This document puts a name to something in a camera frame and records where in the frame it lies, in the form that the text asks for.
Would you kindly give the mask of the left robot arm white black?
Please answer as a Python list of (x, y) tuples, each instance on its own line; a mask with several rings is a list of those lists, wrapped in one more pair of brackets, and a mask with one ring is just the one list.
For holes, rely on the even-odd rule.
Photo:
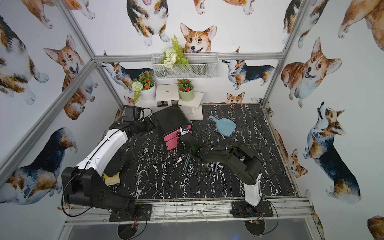
[(62, 202), (113, 211), (135, 212), (135, 201), (111, 191), (105, 176), (117, 175), (125, 165), (121, 147), (130, 137), (143, 134), (154, 127), (149, 117), (134, 122), (114, 122), (101, 142), (75, 167), (62, 172), (64, 191)]

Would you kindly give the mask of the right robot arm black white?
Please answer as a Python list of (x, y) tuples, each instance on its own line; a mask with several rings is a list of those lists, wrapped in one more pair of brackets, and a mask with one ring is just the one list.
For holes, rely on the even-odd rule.
[(210, 147), (201, 146), (191, 133), (178, 134), (178, 147), (201, 164), (221, 163), (230, 168), (244, 184), (245, 201), (257, 207), (262, 200), (262, 162), (247, 145)]

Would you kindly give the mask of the black drawer cabinet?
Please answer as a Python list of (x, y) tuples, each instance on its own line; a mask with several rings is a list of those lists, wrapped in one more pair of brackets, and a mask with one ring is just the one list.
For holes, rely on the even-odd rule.
[(175, 132), (182, 126), (192, 124), (178, 105), (173, 105), (153, 113), (150, 119), (162, 137)]

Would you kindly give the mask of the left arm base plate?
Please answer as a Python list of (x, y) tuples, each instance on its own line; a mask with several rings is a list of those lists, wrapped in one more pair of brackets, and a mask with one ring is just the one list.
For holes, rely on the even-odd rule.
[(152, 204), (139, 204), (133, 210), (127, 211), (111, 211), (110, 222), (134, 222), (149, 221), (153, 211)]

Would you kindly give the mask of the teal pencil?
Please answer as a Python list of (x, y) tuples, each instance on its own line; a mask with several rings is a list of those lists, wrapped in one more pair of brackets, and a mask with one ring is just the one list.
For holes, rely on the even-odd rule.
[(218, 165), (217, 163), (213, 163), (213, 164), (214, 164), (215, 179), (219, 180)]

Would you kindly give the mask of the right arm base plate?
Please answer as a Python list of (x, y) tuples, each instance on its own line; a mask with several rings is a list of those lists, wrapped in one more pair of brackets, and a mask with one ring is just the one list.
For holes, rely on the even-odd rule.
[(262, 200), (256, 207), (242, 201), (231, 203), (230, 214), (234, 218), (273, 217), (274, 211), (271, 203), (267, 200)]

